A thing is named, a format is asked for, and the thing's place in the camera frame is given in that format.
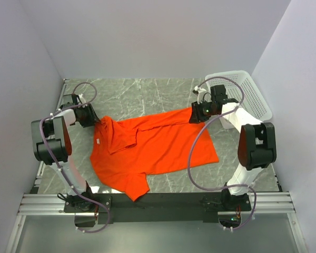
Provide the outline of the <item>orange t shirt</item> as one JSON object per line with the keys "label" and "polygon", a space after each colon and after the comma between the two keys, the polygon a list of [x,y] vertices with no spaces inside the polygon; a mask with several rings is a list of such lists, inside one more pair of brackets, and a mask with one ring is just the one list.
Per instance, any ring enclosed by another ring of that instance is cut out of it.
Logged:
{"label": "orange t shirt", "polygon": [[101,118],[94,128],[90,161],[102,184],[132,201],[149,192],[146,177],[217,163],[204,123],[190,124],[191,108],[116,121]]}

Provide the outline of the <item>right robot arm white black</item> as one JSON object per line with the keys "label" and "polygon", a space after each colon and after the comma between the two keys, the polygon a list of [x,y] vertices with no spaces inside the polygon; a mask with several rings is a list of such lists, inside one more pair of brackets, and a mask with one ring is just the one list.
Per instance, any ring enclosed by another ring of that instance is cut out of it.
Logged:
{"label": "right robot arm white black", "polygon": [[243,204],[258,174],[276,160],[275,128],[248,113],[237,99],[229,98],[224,85],[211,87],[210,94],[209,101],[191,104],[189,122],[209,124],[209,119],[224,118],[240,134],[238,167],[221,190],[221,205],[230,210]]}

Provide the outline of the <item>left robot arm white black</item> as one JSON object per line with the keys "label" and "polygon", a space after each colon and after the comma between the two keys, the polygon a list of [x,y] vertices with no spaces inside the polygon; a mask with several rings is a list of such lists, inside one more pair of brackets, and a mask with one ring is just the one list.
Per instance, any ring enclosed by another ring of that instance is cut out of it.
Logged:
{"label": "left robot arm white black", "polygon": [[94,194],[72,161],[68,127],[77,122],[84,128],[93,127],[100,120],[82,94],[65,95],[63,102],[57,115],[31,122],[33,152],[35,158],[50,166],[65,184],[66,195],[58,193],[57,197],[67,207],[79,212],[98,211],[97,204],[87,201],[87,198],[93,200]]}

